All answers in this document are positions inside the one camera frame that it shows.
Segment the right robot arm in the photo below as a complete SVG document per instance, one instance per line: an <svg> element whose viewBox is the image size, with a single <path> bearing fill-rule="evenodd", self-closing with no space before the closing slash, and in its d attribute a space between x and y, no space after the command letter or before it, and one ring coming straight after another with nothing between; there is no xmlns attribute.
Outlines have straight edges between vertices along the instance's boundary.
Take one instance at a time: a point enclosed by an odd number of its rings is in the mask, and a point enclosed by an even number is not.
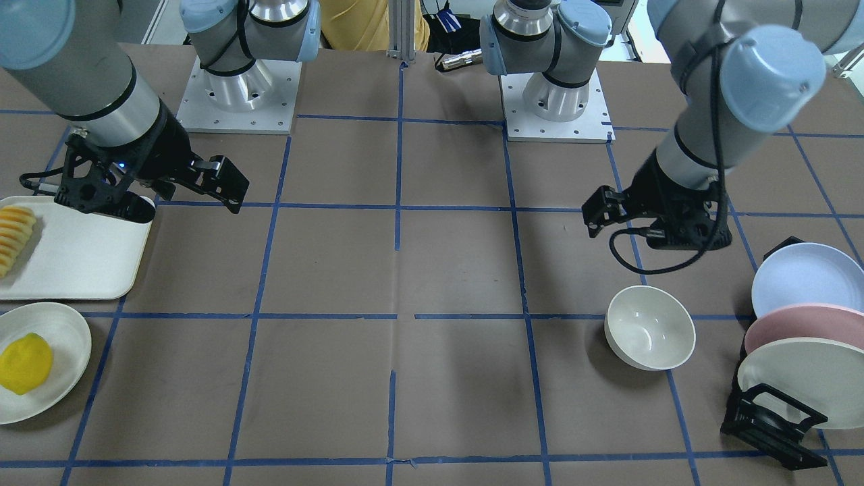
<svg viewBox="0 0 864 486"><path fill-rule="evenodd" d="M155 208L133 182L171 200L182 186L240 212L249 180L225 156L204 159L163 99L118 46L120 1L3 1L2 68L67 121L55 188L20 184L81 213L149 223ZM221 114L254 113L277 100L268 61L309 62L320 46L318 1L183 1L201 92Z"/></svg>

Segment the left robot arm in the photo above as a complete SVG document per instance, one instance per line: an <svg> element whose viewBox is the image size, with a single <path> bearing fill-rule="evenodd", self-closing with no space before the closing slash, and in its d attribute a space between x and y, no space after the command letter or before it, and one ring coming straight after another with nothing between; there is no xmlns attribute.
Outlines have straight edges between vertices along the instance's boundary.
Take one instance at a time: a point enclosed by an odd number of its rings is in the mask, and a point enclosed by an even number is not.
<svg viewBox="0 0 864 486"><path fill-rule="evenodd" d="M590 237L615 223L651 248L726 247L726 176L789 124L824 85L824 56L862 43L861 1L650 1L651 27L688 105L630 186L602 186L583 204ZM551 96L587 89L611 33L591 1L499 1L481 20L479 46L493 75L530 73Z"/></svg>

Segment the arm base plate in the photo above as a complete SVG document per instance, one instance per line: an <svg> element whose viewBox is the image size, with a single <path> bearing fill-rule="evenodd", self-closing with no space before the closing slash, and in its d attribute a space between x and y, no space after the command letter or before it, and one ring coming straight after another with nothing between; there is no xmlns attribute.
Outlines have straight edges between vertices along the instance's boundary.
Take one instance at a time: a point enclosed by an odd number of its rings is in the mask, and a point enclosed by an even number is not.
<svg viewBox="0 0 864 486"><path fill-rule="evenodd" d="M187 132L289 135L303 66L258 59L222 76L195 63L176 117Z"/></svg>
<svg viewBox="0 0 864 486"><path fill-rule="evenodd" d="M568 88L541 73L499 77L509 139L519 142L615 141L599 75Z"/></svg>

